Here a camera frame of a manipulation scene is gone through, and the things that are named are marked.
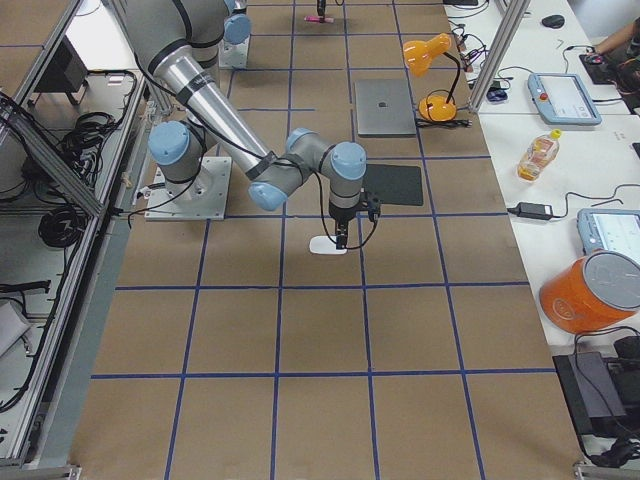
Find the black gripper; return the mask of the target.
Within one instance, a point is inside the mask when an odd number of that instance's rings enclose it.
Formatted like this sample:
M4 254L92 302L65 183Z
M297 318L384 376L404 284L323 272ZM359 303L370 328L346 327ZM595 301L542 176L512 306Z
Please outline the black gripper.
M329 215L335 220L337 249L348 246L349 222L358 212L366 212L370 222L377 222L381 212L381 200L374 192L361 190L351 197L343 197L334 191L329 195Z
M326 0L317 0L316 1L316 12L319 16L325 16L326 15L326 4L327 1Z

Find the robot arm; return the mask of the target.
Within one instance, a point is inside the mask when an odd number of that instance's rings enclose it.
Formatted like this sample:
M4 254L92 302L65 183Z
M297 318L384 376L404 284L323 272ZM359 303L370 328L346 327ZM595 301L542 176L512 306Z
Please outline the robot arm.
M329 181L329 201L321 215L335 221L330 240L348 247L350 222L360 211L378 221L380 203L363 188L366 152L354 142L332 144L298 128L277 155L241 118L217 85L218 45L235 26L250 23L241 1L128 1L122 8L125 36L139 69L187 109L183 121L153 128L149 150L175 194L193 194L207 179L205 152L218 143L250 180L248 194L274 211L311 175Z
M224 21L223 40L230 45L239 45L250 37L252 23L249 16L246 14L246 1L232 1L231 5L231 14ZM304 21L318 24L332 24L334 19L326 15L326 2L317 0L316 14L305 16Z

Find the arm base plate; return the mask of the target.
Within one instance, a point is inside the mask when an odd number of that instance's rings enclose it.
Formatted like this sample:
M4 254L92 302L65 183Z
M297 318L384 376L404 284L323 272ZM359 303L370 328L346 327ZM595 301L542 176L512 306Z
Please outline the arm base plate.
M205 156L194 183L187 182L179 187L167 184L161 168L157 167L154 182L162 186L147 195L144 217L148 221L222 221L231 170L230 157Z
M232 44L223 40L219 46L219 67L225 70L245 69L248 63L250 38Z

